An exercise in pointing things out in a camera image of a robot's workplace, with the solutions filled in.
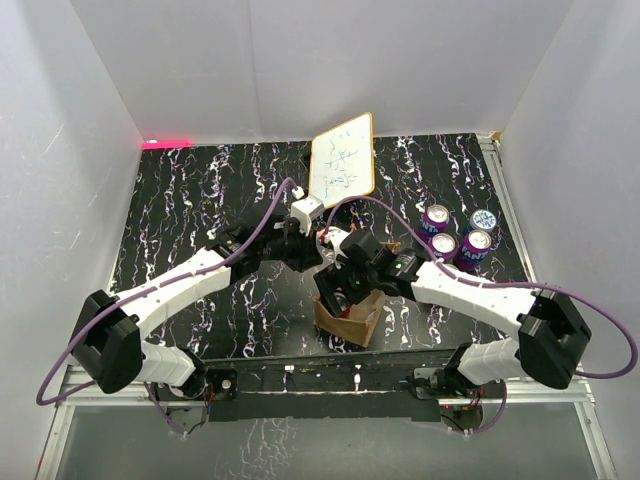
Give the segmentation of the patterned canvas tote bag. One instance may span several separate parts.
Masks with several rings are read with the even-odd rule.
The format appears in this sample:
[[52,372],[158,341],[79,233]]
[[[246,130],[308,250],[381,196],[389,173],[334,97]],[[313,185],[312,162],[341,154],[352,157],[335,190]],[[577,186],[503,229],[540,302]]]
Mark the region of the patterned canvas tote bag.
[[382,314],[387,295],[380,290],[372,293],[361,303],[351,306],[348,317],[331,315],[320,302],[320,295],[314,299],[314,325],[321,330],[342,338],[360,347],[369,345],[371,337]]

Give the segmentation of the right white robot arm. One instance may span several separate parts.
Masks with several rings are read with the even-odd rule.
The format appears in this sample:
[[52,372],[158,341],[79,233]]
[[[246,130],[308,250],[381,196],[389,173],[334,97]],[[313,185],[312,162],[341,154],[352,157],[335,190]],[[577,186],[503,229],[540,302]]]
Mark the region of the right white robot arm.
[[314,277],[320,300],[332,315],[341,315],[379,290],[389,297],[448,308],[505,334],[503,340],[459,346],[447,365],[433,374],[457,396],[514,377],[530,377],[563,390],[591,339],[590,329],[565,294],[542,287],[500,287],[447,270],[411,248],[394,253],[366,230],[332,227],[316,239],[334,253],[332,262]]

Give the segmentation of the purple soda can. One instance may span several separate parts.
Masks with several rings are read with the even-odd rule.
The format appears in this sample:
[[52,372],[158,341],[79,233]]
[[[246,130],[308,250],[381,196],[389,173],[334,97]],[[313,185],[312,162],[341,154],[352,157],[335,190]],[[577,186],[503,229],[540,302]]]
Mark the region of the purple soda can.
[[430,248],[437,258],[443,261],[451,260],[457,252],[456,240],[447,233],[437,233],[430,238]]
[[420,238],[427,243],[432,237],[443,233],[450,220],[449,210],[440,205],[429,205],[424,211],[418,230]]

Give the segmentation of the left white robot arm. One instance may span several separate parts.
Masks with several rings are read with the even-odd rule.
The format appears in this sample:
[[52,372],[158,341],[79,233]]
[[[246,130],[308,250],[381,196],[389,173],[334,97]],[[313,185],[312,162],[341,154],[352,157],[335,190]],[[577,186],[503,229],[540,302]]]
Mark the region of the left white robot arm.
[[322,263],[314,230],[295,219],[275,220],[256,232],[238,224],[146,284],[109,295],[99,290],[82,307],[73,358],[105,394],[134,381],[165,384],[194,399],[206,387],[206,368],[186,348],[151,344],[148,336],[197,300],[245,279],[266,261],[304,272]]

